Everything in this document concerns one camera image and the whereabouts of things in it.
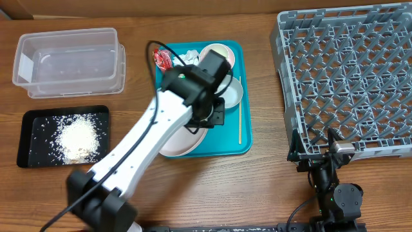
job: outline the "chopstick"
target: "chopstick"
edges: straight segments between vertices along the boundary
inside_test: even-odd
[[[239,102],[239,144],[242,144],[242,100]]]

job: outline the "bowl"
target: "bowl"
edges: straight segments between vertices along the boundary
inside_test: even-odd
[[[210,50],[214,50],[215,52],[224,56],[224,58],[226,59],[229,57],[229,51],[227,50],[226,46],[223,44],[211,44],[207,48],[208,48],[207,52]]]
[[[227,62],[229,62],[230,67],[233,68],[234,63],[235,63],[235,56],[234,56],[233,51],[232,51],[228,46],[226,46],[226,45],[224,45],[224,44],[220,44],[220,43],[214,43],[214,44],[207,45],[207,46],[200,52],[199,61],[201,61],[201,60],[205,57],[205,55],[211,50],[211,47],[216,46],[217,44],[218,44],[219,46],[222,46],[222,47],[226,48],[226,50],[228,51],[228,56],[227,56],[226,60],[227,60]]]
[[[200,128],[196,134],[190,133],[184,126],[176,131],[159,151],[166,157],[186,155],[199,146],[207,134],[207,128]]]
[[[220,83],[216,93],[220,92],[224,87],[226,87],[230,81],[231,75],[226,75],[223,81]],[[232,108],[239,104],[243,96],[243,87],[239,80],[233,77],[233,80],[226,91],[220,96],[225,99],[225,109]]]

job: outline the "plastic grid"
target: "plastic grid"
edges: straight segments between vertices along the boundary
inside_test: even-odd
[[[307,154],[328,148],[332,127],[353,143],[354,159],[410,156],[410,12],[402,3],[279,14],[271,43],[286,129],[289,139],[298,129]]]

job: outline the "wooden table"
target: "wooden table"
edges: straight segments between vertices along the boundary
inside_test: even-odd
[[[111,110],[113,148],[139,119],[150,100],[145,42],[233,39],[243,47],[254,143],[241,156],[170,160],[158,156],[130,202],[142,225],[276,225],[314,193],[306,173],[286,161],[283,94],[272,60],[269,35],[276,15],[142,17],[0,22],[0,231],[38,231],[66,207],[65,180],[72,166],[21,169],[15,164],[21,119],[28,110],[105,104]],[[113,27],[126,47],[123,93],[34,100],[12,84],[19,37],[25,33]],[[338,170],[341,182],[364,189],[360,222],[370,231],[411,231],[412,159],[356,161]],[[317,204],[294,218],[306,222]],[[84,224],[68,214],[50,231],[74,231]]]

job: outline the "blue tray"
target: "blue tray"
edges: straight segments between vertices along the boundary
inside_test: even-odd
[[[241,155],[246,153],[253,143],[252,121],[250,119],[249,96],[247,91],[245,63],[243,61],[243,50],[235,41],[207,41],[195,43],[167,44],[177,54],[186,54],[188,50],[197,50],[199,53],[203,48],[212,43],[221,43],[228,46],[235,56],[233,67],[233,78],[241,77],[243,87],[242,97],[242,144],[239,144],[239,105],[227,109],[225,112],[225,124],[209,129],[201,144],[192,152],[181,157],[210,157],[216,155]],[[163,74],[156,67],[156,84],[160,86]]]

